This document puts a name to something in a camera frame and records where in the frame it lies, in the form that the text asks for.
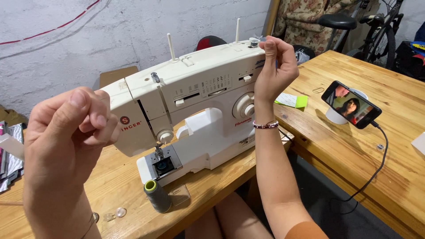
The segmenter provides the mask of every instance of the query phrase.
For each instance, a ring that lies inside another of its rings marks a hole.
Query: dark floor
[[[343,204],[333,201],[331,212],[330,198],[347,199],[350,195],[296,154],[289,153],[288,156],[297,178],[301,199],[313,220],[329,239],[402,239],[399,234],[360,204],[353,213],[347,215],[337,213],[350,211],[356,204],[354,200]],[[237,193],[242,196],[247,188],[247,185],[243,185],[238,188]],[[262,213],[257,216],[270,230],[266,215]],[[175,239],[182,238],[184,238],[183,233]]]

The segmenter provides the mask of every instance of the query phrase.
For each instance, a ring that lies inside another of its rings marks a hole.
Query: bracelet
[[[252,123],[252,125],[254,126],[254,128],[270,129],[270,128],[276,128],[276,127],[278,127],[279,126],[279,122],[277,120],[275,120],[275,121],[270,121],[270,122],[268,122],[265,125],[257,125],[255,123],[255,120],[254,120],[254,122]]]

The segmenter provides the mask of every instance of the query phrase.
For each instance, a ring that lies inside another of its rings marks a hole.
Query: white sewing machine
[[[168,34],[170,61],[102,88],[123,124],[117,149],[134,156],[156,148],[137,160],[143,183],[156,179],[166,185],[190,171],[214,169],[254,146],[254,83],[265,56],[258,40],[238,41],[238,27],[239,19],[235,42],[179,58]],[[178,141],[161,148],[182,120]]]

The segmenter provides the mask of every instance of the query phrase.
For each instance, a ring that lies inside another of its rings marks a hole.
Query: fingernail
[[[77,107],[84,107],[85,106],[85,97],[84,95],[79,91],[76,90],[71,96],[70,103]]]
[[[103,115],[99,115],[96,119],[97,123],[100,124],[101,126],[105,127],[106,126],[106,119],[105,117],[103,117]]]
[[[266,47],[267,47],[267,48],[271,48],[271,47],[273,47],[273,43],[271,43],[271,42],[266,42]]]

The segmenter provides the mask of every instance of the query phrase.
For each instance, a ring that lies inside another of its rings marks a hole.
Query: wooden table
[[[181,122],[174,127],[175,133],[183,125]],[[284,142],[284,145],[288,151],[289,142]],[[214,170],[204,169],[195,174],[188,173],[166,185],[165,190],[171,191],[185,184],[191,198],[172,208],[171,212],[160,214],[154,211],[147,199],[136,166],[138,158],[151,152],[153,150],[129,158],[113,145],[102,151],[96,167],[85,184],[85,190],[92,210],[100,215],[97,226],[103,239],[173,238],[208,209],[255,176],[255,148],[251,148]],[[21,202],[23,181],[22,179],[17,181],[9,191],[1,194],[0,201]],[[250,199],[255,202],[255,187],[253,188],[254,194]],[[110,222],[103,221],[105,214],[115,213],[119,207],[127,209],[126,216],[115,218]],[[21,206],[0,205],[0,212],[0,238],[34,238]]]
[[[411,142],[425,131],[425,83],[328,51],[299,66],[300,76],[284,91],[307,95],[304,111],[275,104],[280,124],[295,135],[293,150],[353,194],[382,161],[379,129],[336,125],[329,106],[314,92],[334,80],[364,92],[382,109],[376,122],[389,140],[384,168],[355,197],[404,238],[425,237],[425,156]]]

